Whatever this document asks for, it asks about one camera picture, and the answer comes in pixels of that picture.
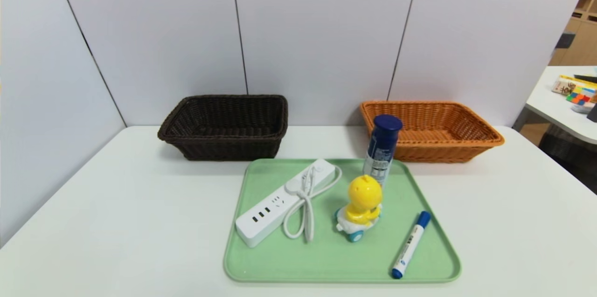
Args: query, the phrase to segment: white cable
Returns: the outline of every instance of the white cable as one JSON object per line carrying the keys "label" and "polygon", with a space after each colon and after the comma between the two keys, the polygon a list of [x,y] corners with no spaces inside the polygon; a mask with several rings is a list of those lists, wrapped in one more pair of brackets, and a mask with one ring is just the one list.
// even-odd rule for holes
{"label": "white cable", "polygon": [[[337,176],[326,187],[320,189],[319,191],[317,191],[315,193],[313,192],[313,189],[315,188],[313,186],[313,181],[315,180],[315,172],[314,172],[315,170],[314,170],[314,167],[312,166],[311,168],[309,168],[309,170],[307,170],[307,174],[303,178],[301,188],[297,189],[296,191],[292,191],[299,198],[301,198],[301,200],[297,201],[297,203],[294,204],[290,208],[290,210],[288,211],[286,216],[284,216],[284,222],[282,223],[282,229],[284,230],[284,234],[286,234],[287,237],[289,237],[289,238],[300,237],[304,231],[305,238],[307,239],[307,242],[311,242],[313,240],[313,236],[315,235],[315,216],[313,215],[313,205],[311,204],[311,199],[326,192],[331,187],[333,187],[338,182],[338,180],[340,180],[340,178],[342,177],[342,169],[339,168],[338,166],[334,166],[334,167],[337,171]],[[290,216],[293,215],[294,212],[296,212],[301,206],[303,206],[303,220],[300,223],[300,227],[298,229],[299,231],[296,234],[290,234],[290,232],[288,231],[288,219],[290,219]]]}

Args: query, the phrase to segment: basket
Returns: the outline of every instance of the basket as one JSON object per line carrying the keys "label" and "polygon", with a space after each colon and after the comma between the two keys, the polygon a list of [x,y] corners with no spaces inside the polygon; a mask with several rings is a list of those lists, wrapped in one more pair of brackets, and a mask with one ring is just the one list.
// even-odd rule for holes
{"label": "basket", "polygon": [[281,95],[204,95],[183,99],[158,138],[191,161],[253,161],[275,157],[287,128]]}
{"label": "basket", "polygon": [[457,102],[368,101],[361,104],[369,135],[380,114],[403,122],[395,159],[407,162],[461,163],[494,146],[504,138],[480,116]]}

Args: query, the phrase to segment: marker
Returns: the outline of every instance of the marker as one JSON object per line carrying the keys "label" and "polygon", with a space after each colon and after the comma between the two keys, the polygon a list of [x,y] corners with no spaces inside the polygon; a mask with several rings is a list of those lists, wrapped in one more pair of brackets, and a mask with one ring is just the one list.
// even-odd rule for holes
{"label": "marker", "polygon": [[417,248],[418,242],[421,240],[425,227],[427,227],[427,223],[429,223],[430,220],[431,214],[429,214],[429,212],[423,211],[418,215],[417,223],[412,228],[411,235],[409,235],[409,239],[392,268],[393,278],[402,278],[404,272],[407,271],[407,266],[412,258],[412,254],[414,254],[414,250]]}

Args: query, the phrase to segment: green tray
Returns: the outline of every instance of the green tray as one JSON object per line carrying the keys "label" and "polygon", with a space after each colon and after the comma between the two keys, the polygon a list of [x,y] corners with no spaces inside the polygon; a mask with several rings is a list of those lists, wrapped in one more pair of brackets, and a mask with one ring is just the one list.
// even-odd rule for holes
{"label": "green tray", "polygon": [[[313,159],[258,159],[245,173],[236,207],[236,218],[257,204],[287,180],[301,172]],[[348,203],[348,185],[362,174],[362,159],[327,159],[343,175],[333,188],[313,199],[315,237],[289,239],[281,227],[255,248],[248,248],[232,230],[224,255],[224,269],[239,282],[316,283],[444,283],[460,275],[460,260],[443,229],[412,178],[409,169],[394,161],[383,193],[379,222],[351,243],[335,230],[334,212]],[[390,270],[396,261],[418,214],[426,210],[432,219],[417,247],[404,278],[396,280]],[[291,219],[292,233],[300,225],[300,213]]]}

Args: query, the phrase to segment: power strip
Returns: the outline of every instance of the power strip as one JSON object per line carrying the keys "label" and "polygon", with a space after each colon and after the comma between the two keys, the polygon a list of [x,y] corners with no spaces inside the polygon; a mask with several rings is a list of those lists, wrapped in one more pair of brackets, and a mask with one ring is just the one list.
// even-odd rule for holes
{"label": "power strip", "polygon": [[[301,184],[303,177],[307,176],[309,169],[313,167],[314,191],[322,188],[334,179],[335,166],[324,159],[318,159],[301,171],[286,184]],[[276,191],[273,191],[257,205],[250,208],[243,215],[236,219],[236,230],[250,248],[258,245],[271,232],[278,228],[284,216],[290,208],[300,200],[296,195],[286,192],[286,184],[282,184]]]}

